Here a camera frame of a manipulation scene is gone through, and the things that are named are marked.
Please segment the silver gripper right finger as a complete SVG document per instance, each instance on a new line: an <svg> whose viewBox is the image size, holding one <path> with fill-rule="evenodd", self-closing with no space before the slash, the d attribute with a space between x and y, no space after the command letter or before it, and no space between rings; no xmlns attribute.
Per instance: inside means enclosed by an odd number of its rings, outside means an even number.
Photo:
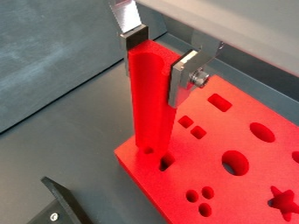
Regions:
<svg viewBox="0 0 299 224"><path fill-rule="evenodd" d="M224 43L206 34L190 37L192 49L172 63L168 105L177 108L188 98L192 88L202 88L210 75L204 71L216 58Z"/></svg>

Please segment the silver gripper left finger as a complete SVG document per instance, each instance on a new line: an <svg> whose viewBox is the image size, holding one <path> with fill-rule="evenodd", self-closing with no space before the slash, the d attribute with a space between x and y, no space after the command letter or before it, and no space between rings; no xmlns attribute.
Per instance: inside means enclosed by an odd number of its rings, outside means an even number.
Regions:
<svg viewBox="0 0 299 224"><path fill-rule="evenodd" d="M128 68L128 51L148 40L148 26L141 23L134 0L108 0L120 29L120 44Z"/></svg>

